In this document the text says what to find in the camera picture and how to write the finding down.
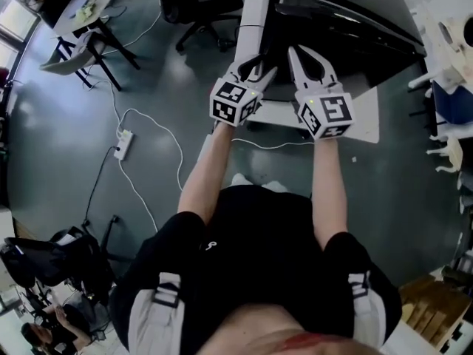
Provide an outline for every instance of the gray chair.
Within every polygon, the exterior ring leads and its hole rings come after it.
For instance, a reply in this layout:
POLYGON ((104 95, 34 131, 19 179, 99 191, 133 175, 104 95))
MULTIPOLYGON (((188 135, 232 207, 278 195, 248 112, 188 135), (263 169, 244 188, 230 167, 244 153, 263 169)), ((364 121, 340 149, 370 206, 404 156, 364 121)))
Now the gray chair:
MULTIPOLYGON (((59 49, 60 46, 64 46, 64 40, 58 42, 58 45, 52 52, 50 59, 42 64, 39 69, 42 71, 52 72, 58 75, 71 75, 75 73, 84 84, 89 88, 92 88, 92 85, 86 80, 87 74, 85 73, 84 67, 92 66, 93 64, 99 64, 102 67, 102 70, 109 77, 110 81, 115 85, 115 87, 121 91, 121 86, 114 78, 109 68, 103 62, 103 51, 107 45, 117 48, 109 42, 109 40, 101 35, 97 30, 90 30, 87 33, 81 35, 78 39, 78 43, 72 48, 72 52, 68 51, 70 58, 68 59, 64 53, 59 49)), ((121 49, 118 49, 123 56, 137 69, 140 67, 136 63, 133 57, 136 55, 133 54, 130 57, 128 54, 125 54, 121 49)))

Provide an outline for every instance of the power outlet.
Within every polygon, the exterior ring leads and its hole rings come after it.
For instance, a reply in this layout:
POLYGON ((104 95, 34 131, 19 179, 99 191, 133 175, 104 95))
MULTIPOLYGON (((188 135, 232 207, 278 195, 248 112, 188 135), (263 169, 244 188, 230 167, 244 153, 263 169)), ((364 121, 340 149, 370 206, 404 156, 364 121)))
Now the power outlet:
POLYGON ((123 160, 126 153, 128 152, 128 148, 130 147, 130 143, 132 142, 134 136, 135 135, 129 130, 123 130, 120 135, 120 140, 118 141, 118 149, 115 150, 113 156, 118 160, 123 160))

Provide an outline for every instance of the black monitor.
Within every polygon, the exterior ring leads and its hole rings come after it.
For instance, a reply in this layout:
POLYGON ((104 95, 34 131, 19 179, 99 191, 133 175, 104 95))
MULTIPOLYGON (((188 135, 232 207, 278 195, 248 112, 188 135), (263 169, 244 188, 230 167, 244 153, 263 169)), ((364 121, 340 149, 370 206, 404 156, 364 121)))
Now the black monitor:
POLYGON ((266 66, 279 67, 270 100, 293 100, 287 48, 305 45, 334 67, 353 97, 425 55, 404 0, 269 0, 260 46, 266 66))

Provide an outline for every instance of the floor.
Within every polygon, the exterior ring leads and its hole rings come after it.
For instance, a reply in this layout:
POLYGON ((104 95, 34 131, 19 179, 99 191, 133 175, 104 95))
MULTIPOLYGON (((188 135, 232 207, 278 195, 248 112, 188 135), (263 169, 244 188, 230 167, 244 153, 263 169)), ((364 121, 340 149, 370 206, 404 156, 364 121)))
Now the floor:
MULTIPOLYGON (((136 38, 159 13, 158 0, 117 0, 127 11, 109 22, 122 43, 136 38)), ((233 35, 219 23, 217 31, 233 35)), ((180 55, 174 44, 184 26, 164 20, 130 50, 138 55, 135 70, 118 53, 107 64, 123 91, 116 92, 120 114, 130 107, 152 116, 177 137, 184 154, 181 183, 189 175, 212 120, 208 94, 234 56, 221 53, 207 33, 199 33, 180 55)), ((117 143, 117 121, 107 84, 87 92, 74 76, 40 72, 38 66, 55 46, 53 32, 38 28, 18 69, 10 102, 10 163, 8 194, 13 216, 39 239, 79 226, 107 149, 117 143)), ((457 213, 455 176, 438 174, 443 160, 425 155, 432 144, 423 129, 424 118, 409 118, 422 108, 422 94, 408 94, 407 81, 421 71, 410 67, 378 88, 380 142, 342 139, 341 162, 349 200, 350 231, 397 285, 431 271, 452 259, 466 218, 457 213)), ((90 80, 103 80, 98 67, 90 80)), ((171 136, 134 113, 124 123, 136 138, 123 168, 149 205, 158 227, 176 212, 180 190, 176 171, 180 155, 171 136)), ((274 146, 300 141, 290 129, 265 127, 258 132, 239 128, 237 137, 274 146)), ((235 143, 225 182, 236 172, 257 183, 279 180, 294 193, 310 194, 310 146, 286 146, 274 151, 235 143)), ((153 235, 149 216, 111 157, 92 200, 91 230, 101 238, 109 218, 120 222, 112 232, 109 250, 132 256, 153 235)))

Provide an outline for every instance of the chair base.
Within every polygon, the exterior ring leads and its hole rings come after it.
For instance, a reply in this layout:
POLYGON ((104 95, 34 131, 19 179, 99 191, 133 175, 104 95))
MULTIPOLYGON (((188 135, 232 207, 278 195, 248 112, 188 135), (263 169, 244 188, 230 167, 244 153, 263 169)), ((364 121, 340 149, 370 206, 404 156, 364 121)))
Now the chair base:
POLYGON ((220 49, 221 52, 225 52, 232 47, 237 45, 236 41, 220 38, 217 31, 212 27, 212 22, 215 21, 223 21, 223 20, 240 20, 241 16, 234 16, 234 15, 220 15, 214 18, 211 18, 207 21, 196 21, 192 24, 191 27, 187 29, 181 39, 176 43, 176 51, 182 52, 184 50, 184 42, 186 42, 196 31, 207 31, 211 34, 212 38, 215 40, 217 47, 220 49))

